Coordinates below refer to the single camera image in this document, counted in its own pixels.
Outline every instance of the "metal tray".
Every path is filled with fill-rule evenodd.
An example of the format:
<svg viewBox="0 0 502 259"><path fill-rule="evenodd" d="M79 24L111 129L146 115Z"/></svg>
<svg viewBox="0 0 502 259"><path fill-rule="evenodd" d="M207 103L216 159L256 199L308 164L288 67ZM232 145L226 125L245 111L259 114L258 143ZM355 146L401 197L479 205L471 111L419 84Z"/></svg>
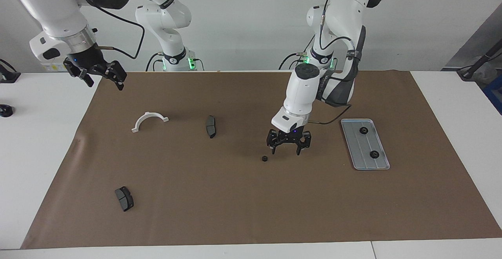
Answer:
<svg viewBox="0 0 502 259"><path fill-rule="evenodd" d="M371 119L343 119L340 123L344 130L354 168L357 170L388 170L391 168L375 124Z"/></svg>

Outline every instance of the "green led light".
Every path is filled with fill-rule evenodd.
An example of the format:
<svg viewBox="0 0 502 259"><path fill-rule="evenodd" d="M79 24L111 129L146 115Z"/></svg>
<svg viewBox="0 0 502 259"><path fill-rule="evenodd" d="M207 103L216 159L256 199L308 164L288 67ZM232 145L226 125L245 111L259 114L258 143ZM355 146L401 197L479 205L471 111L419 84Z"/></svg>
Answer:
<svg viewBox="0 0 502 259"><path fill-rule="evenodd" d="M195 68L195 64L193 62L193 59L188 57L188 64L190 64L190 69L194 69Z"/></svg>

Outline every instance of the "brown paper sheet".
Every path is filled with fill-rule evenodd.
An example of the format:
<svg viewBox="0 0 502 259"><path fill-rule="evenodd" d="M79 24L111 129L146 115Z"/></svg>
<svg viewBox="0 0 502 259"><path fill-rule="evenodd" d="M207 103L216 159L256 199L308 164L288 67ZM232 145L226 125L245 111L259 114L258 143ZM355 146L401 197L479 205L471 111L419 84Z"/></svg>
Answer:
<svg viewBox="0 0 502 259"><path fill-rule="evenodd" d="M102 80L22 248L502 237L409 73L361 72L343 117L373 119L388 171L356 171L338 122L308 125L299 157L295 145L271 155L288 77L130 73L124 91ZM316 101L311 119L341 110ZM132 133L147 111L170 121Z"/></svg>

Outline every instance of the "small black object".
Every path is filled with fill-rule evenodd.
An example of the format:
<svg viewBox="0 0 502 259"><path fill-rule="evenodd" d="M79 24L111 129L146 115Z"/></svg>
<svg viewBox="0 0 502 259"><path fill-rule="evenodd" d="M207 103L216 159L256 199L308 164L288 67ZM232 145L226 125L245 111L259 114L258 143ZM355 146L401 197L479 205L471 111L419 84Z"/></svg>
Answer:
<svg viewBox="0 0 502 259"><path fill-rule="evenodd" d="M131 193L127 189L127 187L121 187L115 190L115 195L117 195L118 202L120 203L120 207L122 210L126 212L134 206L133 197Z"/></svg>
<svg viewBox="0 0 502 259"><path fill-rule="evenodd" d="M0 65L0 84L13 84L18 80L21 73L14 71L14 73L7 71L7 69Z"/></svg>
<svg viewBox="0 0 502 259"><path fill-rule="evenodd" d="M300 155L300 152L304 148L309 148L312 135L309 131L303 132L303 128L304 127L301 126L288 133L283 132L282 130L269 130L269 135L267 136L267 146L271 148L272 155L276 153L276 148L283 143L296 144L296 155Z"/></svg>
<svg viewBox="0 0 502 259"><path fill-rule="evenodd" d="M59 50L57 50L56 48L51 48L45 51L42 55L46 60L50 60L61 56L61 53L59 53Z"/></svg>
<svg viewBox="0 0 502 259"><path fill-rule="evenodd" d="M295 73L298 78L308 80L309 78L315 78L319 75L319 68L312 64L299 64L295 68Z"/></svg>
<svg viewBox="0 0 502 259"><path fill-rule="evenodd" d="M206 131L210 139L216 136L215 118L213 116L208 116L206 120Z"/></svg>
<svg viewBox="0 0 502 259"><path fill-rule="evenodd" d="M371 151L371 152L369 153L369 155L370 155L370 157L371 157L371 158L373 158L373 159L377 159L378 157L380 157L380 153L378 153L378 151L375 151L375 150Z"/></svg>
<svg viewBox="0 0 502 259"><path fill-rule="evenodd" d="M0 104L0 117L10 117L14 114L14 109L6 104Z"/></svg>

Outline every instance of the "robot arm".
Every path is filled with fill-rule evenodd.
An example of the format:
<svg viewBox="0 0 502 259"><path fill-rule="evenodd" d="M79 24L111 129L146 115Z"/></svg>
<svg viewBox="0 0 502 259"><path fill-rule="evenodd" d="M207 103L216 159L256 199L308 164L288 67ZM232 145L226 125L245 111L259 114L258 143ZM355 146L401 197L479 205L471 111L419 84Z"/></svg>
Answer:
<svg viewBox="0 0 502 259"><path fill-rule="evenodd" d="M136 9L136 20L157 37L167 71L195 71L195 53L188 50L174 29L190 25L192 14L179 0L151 0Z"/></svg>
<svg viewBox="0 0 502 259"><path fill-rule="evenodd" d="M128 0L93 0L100 7L119 9ZM41 62L66 57L65 66L73 77L93 85L91 75L101 75L122 90L127 76L119 62L108 63L96 43L94 32L80 12L84 0L21 0L43 31L30 41L32 52Z"/></svg>
<svg viewBox="0 0 502 259"><path fill-rule="evenodd" d="M267 139L267 144L273 151L278 144L285 143L278 137L295 135L296 133L292 133L295 130L303 131L315 99L333 107L348 105L366 38L362 14L366 7L375 7L379 2L380 0L330 0L327 7L320 5L309 10L307 22L315 32L314 45L306 58L308 64L296 66L291 73L283 107L271 120L279 129L279 132L271 130ZM342 40L347 46L341 73L327 69L333 57L333 42L336 40ZM307 69L312 77L303 75ZM296 144L299 150L304 146Z"/></svg>

